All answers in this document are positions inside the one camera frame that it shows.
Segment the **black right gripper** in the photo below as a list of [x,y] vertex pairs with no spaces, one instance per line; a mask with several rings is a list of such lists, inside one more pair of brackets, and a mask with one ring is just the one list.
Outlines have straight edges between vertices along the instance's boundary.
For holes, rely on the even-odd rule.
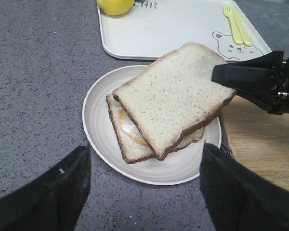
[[237,63],[217,65],[212,81],[237,90],[237,95],[270,114],[289,114],[289,57],[282,51]]

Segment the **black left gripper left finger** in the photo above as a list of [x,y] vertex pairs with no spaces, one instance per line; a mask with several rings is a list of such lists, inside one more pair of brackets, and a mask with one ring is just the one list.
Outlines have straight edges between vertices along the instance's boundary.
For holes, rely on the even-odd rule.
[[34,181],[0,198],[0,231],[72,231],[90,188],[90,149],[79,146]]

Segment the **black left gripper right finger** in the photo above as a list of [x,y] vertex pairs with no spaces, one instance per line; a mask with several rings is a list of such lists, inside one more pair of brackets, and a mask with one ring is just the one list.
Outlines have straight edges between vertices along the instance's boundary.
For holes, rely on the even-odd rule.
[[289,231],[289,192],[206,143],[200,189],[218,231]]

